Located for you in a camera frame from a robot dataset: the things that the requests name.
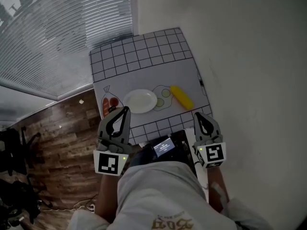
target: printed sausage illustration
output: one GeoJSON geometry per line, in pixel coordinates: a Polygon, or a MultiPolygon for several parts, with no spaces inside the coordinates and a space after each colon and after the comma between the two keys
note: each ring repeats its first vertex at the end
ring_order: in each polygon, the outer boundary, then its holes
{"type": "Polygon", "coordinates": [[[124,105],[120,102],[119,98],[109,92],[110,85],[104,87],[105,95],[101,101],[101,112],[102,117],[105,118],[109,114],[109,108],[112,106],[123,107],[124,105]]]}

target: display screen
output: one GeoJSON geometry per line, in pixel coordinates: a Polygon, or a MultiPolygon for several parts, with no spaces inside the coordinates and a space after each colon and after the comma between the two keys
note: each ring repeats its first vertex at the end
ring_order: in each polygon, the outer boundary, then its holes
{"type": "Polygon", "coordinates": [[[158,157],[160,157],[161,155],[165,154],[166,152],[170,151],[173,148],[175,148],[175,145],[172,142],[171,138],[168,138],[165,141],[153,147],[158,157]]]}

